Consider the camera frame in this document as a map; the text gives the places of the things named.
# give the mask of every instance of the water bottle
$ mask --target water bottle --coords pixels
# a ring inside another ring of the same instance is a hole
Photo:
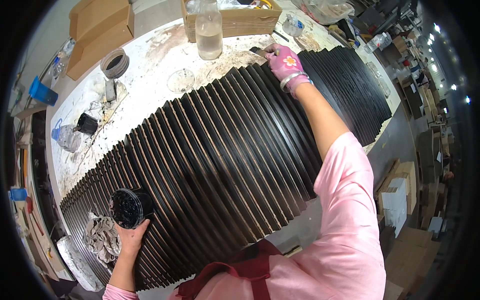
[[[198,54],[203,60],[214,60],[222,53],[222,15],[216,0],[200,0],[200,12],[195,20]]]
[[[381,35],[376,35],[375,37],[373,37],[373,39],[371,39],[364,46],[365,52],[367,52],[368,54],[373,53],[383,43],[386,37],[387,34],[385,32],[382,32]]]
[[[62,72],[67,68],[68,58],[67,56],[61,51],[57,57],[53,60],[52,66],[52,75],[53,78],[58,77]]]
[[[63,125],[62,119],[58,120],[55,128],[52,129],[52,139],[57,141],[57,144],[62,147],[63,150],[74,153],[78,150],[80,143],[82,142],[82,137],[80,132],[73,131],[75,125]]]

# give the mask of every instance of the glass bottle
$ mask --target glass bottle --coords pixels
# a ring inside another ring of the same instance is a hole
[[[214,60],[222,53],[222,15],[216,0],[200,0],[200,12],[195,20],[198,54],[203,60]]]

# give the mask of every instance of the red object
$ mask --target red object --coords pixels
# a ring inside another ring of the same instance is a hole
[[[372,35],[375,29],[377,29],[377,25],[372,25],[369,29],[367,29],[367,31],[370,35]]]
[[[277,254],[282,253],[272,243],[263,239],[240,251],[228,264],[220,262],[208,264],[194,279],[179,285],[177,296],[181,296],[182,300],[193,300],[213,276],[227,272],[234,277],[249,280],[255,300],[270,300],[265,282],[265,279],[270,277],[268,257]]]
[[[38,228],[38,231],[40,231],[40,233],[43,235],[43,231],[42,229],[40,228],[40,225],[38,224],[38,222],[36,221],[35,219],[35,216],[33,215],[33,202],[32,202],[32,198],[30,197],[26,197],[25,198],[25,201],[27,202],[27,212],[29,215],[32,215],[33,217],[33,220],[35,221],[35,224],[36,224],[36,227]]]

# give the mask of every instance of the hand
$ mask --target hand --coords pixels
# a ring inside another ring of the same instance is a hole
[[[140,247],[142,246],[142,237],[150,224],[150,220],[146,219],[135,229],[125,229],[115,223],[115,228],[119,233],[121,241],[120,254],[131,255],[136,257]]]
[[[280,44],[271,44],[265,48],[265,51],[268,52],[265,58],[278,80],[282,81],[293,73],[303,72],[299,57],[290,48]],[[295,99],[297,98],[295,89],[301,83],[311,83],[311,81],[305,75],[299,75],[287,82],[286,87]]]

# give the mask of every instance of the workbench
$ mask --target workbench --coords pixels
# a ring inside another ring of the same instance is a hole
[[[47,133],[51,132],[59,119],[63,120],[62,124],[76,124],[83,112],[93,117],[105,118],[108,122],[99,126],[94,138],[82,135],[82,143],[76,153],[66,152],[51,138],[46,139],[48,168],[57,205],[114,144],[125,138],[125,134],[141,124],[144,118],[154,113],[158,107],[163,106],[165,101],[181,97],[182,94],[175,94],[167,88],[167,79],[175,71],[182,68],[192,71],[195,75],[192,88],[198,89],[214,79],[221,78],[232,67],[264,63],[264,58],[249,51],[253,46],[264,48],[272,43],[279,43],[290,47],[296,53],[305,49],[320,51],[340,46],[324,26],[297,9],[291,1],[280,0],[278,4],[283,12],[276,31],[286,36],[289,42],[276,34],[227,37],[223,39],[223,53],[212,61],[202,60],[196,44],[187,41],[182,19],[136,37],[123,46],[130,58],[130,65],[120,77],[120,81],[125,85],[128,95],[115,111],[106,112],[110,114],[108,116],[104,116],[98,109],[90,109],[92,96],[95,96],[95,80],[103,76],[98,64],[76,82],[68,77],[60,78],[54,87],[59,94],[57,103],[47,109]],[[294,39],[282,30],[287,13],[296,15],[305,24],[305,29],[298,38]],[[373,54],[365,53],[362,47],[357,53],[365,63],[372,61],[382,74],[391,91],[387,103],[393,114],[400,104],[400,97],[393,83]],[[389,121],[390,119],[384,122],[380,134]],[[373,145],[374,143],[364,147],[365,152],[368,153]]]

